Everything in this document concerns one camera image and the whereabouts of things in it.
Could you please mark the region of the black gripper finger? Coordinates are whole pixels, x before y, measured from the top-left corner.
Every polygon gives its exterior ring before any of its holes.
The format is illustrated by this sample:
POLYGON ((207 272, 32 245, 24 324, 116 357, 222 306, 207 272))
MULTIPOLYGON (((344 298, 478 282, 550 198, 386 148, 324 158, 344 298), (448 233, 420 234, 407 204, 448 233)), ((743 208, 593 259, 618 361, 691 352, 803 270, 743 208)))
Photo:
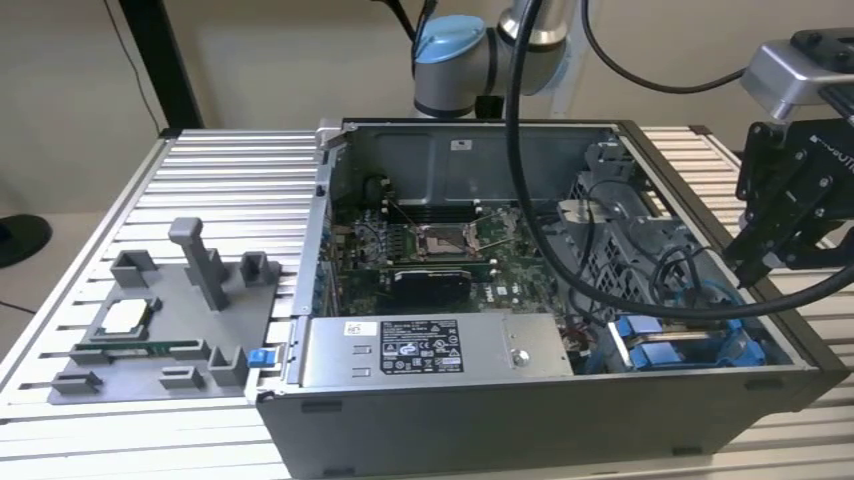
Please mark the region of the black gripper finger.
POLYGON ((795 156, 785 151, 789 125, 757 122, 751 125, 743 149, 737 198, 746 203, 741 232, 725 248, 725 260, 734 268, 739 285, 749 287, 770 270, 767 255, 781 247, 799 225, 825 221, 822 209, 798 200, 787 190, 795 169, 795 156))
POLYGON ((853 264, 853 223, 842 220, 806 222, 795 229, 766 259, 771 268, 831 269, 853 264), (825 237, 842 230, 843 236, 831 248, 823 248, 825 237))

